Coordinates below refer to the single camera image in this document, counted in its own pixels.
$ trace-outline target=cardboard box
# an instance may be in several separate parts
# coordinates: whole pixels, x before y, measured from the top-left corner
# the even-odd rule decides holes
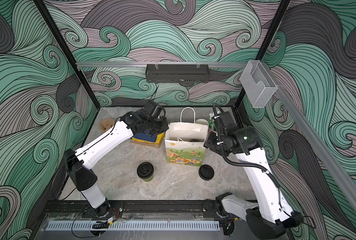
[[[160,148],[162,145],[162,141],[160,141],[159,143],[149,143],[149,142],[140,142],[140,141],[132,139],[131,142],[135,143],[135,144],[148,146],[148,147],[155,147],[155,148]]]
[[[139,141],[139,142],[148,142],[148,143],[156,143],[158,144],[162,137],[165,135],[165,133],[158,134],[157,136],[150,136],[144,133],[137,133],[135,134],[131,139]]]

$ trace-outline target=black metal frame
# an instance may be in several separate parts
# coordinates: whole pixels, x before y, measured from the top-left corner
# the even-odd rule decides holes
[[[291,0],[282,0],[280,2],[280,5],[277,9],[277,12],[274,15],[274,18],[272,20],[272,23],[270,24],[269,30],[262,42],[261,47],[259,48],[259,51],[257,53],[257,56],[255,58],[255,60],[262,60],[263,57],[265,56],[265,53],[267,51],[267,49],[270,46],[270,43],[272,42],[278,27],[280,26],[280,23],[282,21],[283,16],[285,15],[285,12],[289,6]],[[245,96],[246,92],[244,89],[241,90],[241,93],[239,94],[237,101],[235,102],[234,107],[237,108],[237,113],[238,113],[238,108],[241,106],[242,103],[242,99]]]
[[[42,15],[44,21],[46,22],[48,28],[52,32],[55,40],[58,42],[63,54],[66,56],[66,59],[69,61],[76,76],[80,80],[81,84],[84,86],[84,89],[86,89],[86,92],[90,96],[95,107],[99,110],[100,104],[98,102],[97,97],[95,96],[93,90],[91,89],[90,85],[88,84],[88,81],[87,81],[86,77],[84,76],[83,72],[77,68],[77,66],[75,64],[76,60],[75,60],[73,54],[71,53],[70,49],[68,48],[66,41],[62,37],[62,34],[60,33],[58,27],[56,26],[54,19],[51,17],[50,12],[48,11],[45,3],[43,2],[43,0],[33,0],[33,1],[35,3],[39,13]]]
[[[190,214],[194,218],[214,218],[222,225],[230,220],[237,218],[234,214],[222,215],[218,209],[216,200],[108,200],[110,213],[118,212],[118,218],[126,219],[131,214]],[[107,217],[97,218],[94,210],[90,207],[87,200],[50,200],[47,202],[40,217],[40,221],[46,214],[81,213],[83,218],[93,220],[107,220]]]
[[[50,31],[54,35],[54,38],[60,45],[61,50],[65,54],[67,60],[69,61],[70,65],[74,69],[77,77],[81,81],[81,84],[86,89],[88,95],[92,99],[95,107],[97,108],[97,114],[101,108],[98,99],[94,95],[89,83],[84,76],[83,72],[79,70],[76,66],[76,60],[72,55],[70,49],[68,48],[64,38],[62,37],[59,29],[56,26],[53,18],[50,15],[46,5],[44,4],[43,0],[33,0],[36,7],[38,8],[39,12],[41,13],[42,17],[44,18],[47,26],[49,27]],[[269,27],[269,31],[265,36],[265,39],[262,43],[261,48],[258,51],[256,60],[262,60],[269,44],[271,43],[280,23],[282,20],[283,15],[286,12],[286,9],[290,3],[290,0],[282,0],[277,12],[272,20],[272,23]],[[225,105],[224,107],[231,107],[233,115],[235,117],[236,122],[238,123],[239,127],[243,126],[243,121],[241,120],[241,116],[239,114],[238,109],[241,107],[243,97],[245,96],[246,92],[244,89],[241,90],[236,103],[234,105]],[[126,105],[126,106],[115,106],[115,107],[143,107],[143,105]],[[179,108],[183,106],[166,106],[172,108]],[[212,106],[191,106],[194,108],[205,108],[205,107],[212,107]],[[124,201],[117,201],[117,200],[109,200],[110,205],[116,209],[119,213],[119,217],[122,217],[123,214],[126,213],[190,213],[190,214],[198,214],[198,216],[202,217],[210,217],[214,218],[214,220],[219,221],[220,224],[226,223],[230,220],[233,220],[236,216],[230,215],[226,216],[226,218],[221,218],[216,213],[216,201],[215,200],[144,200],[144,201],[137,201],[137,200],[124,200]],[[87,200],[78,200],[78,201],[69,201],[69,200],[50,200],[47,202],[41,217],[38,223],[41,223],[43,219],[46,217],[46,214],[49,213],[63,213],[63,214],[72,214],[72,213],[80,213],[84,209],[89,209],[90,205]],[[84,213],[85,217],[92,217],[94,214],[93,211],[86,211]],[[30,236],[30,239],[34,239],[36,233],[40,227],[38,224],[38,228],[33,229],[33,232]]]

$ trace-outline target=wave pattern wallpaper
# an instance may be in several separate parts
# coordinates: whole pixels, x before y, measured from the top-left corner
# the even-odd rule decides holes
[[[307,0],[296,0],[298,5]],[[77,61],[247,62],[280,0],[45,0]],[[233,105],[243,69],[211,69],[209,83],[147,83],[145,68],[85,68],[102,106]]]
[[[264,61],[356,183],[356,0],[291,7]],[[296,239],[356,240],[355,211],[281,100],[243,103],[289,203],[315,221],[293,229]]]
[[[30,237],[97,111],[56,46],[32,0],[0,0],[0,239]]]

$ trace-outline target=white rope handle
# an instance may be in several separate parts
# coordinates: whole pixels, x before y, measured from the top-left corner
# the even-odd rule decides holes
[[[184,111],[186,108],[190,108],[190,107],[185,107],[184,109],[182,109],[182,111],[181,111],[181,122],[182,122],[182,113],[183,113],[183,111]],[[192,109],[193,112],[194,112],[194,123],[195,123],[195,111],[194,111],[193,108],[191,108],[191,109]]]
[[[194,142],[193,142],[193,144],[188,144],[187,142],[183,141],[180,137],[177,137],[177,142],[179,142],[179,140],[181,140],[182,142],[186,143],[189,146],[193,146],[194,145]]]

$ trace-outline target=black cup lid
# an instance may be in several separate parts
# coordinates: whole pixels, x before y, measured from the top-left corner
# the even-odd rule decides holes
[[[209,165],[202,165],[199,170],[200,177],[203,180],[209,181],[214,177],[214,170]]]
[[[147,179],[154,173],[154,167],[149,162],[142,162],[137,168],[138,177],[142,179]]]

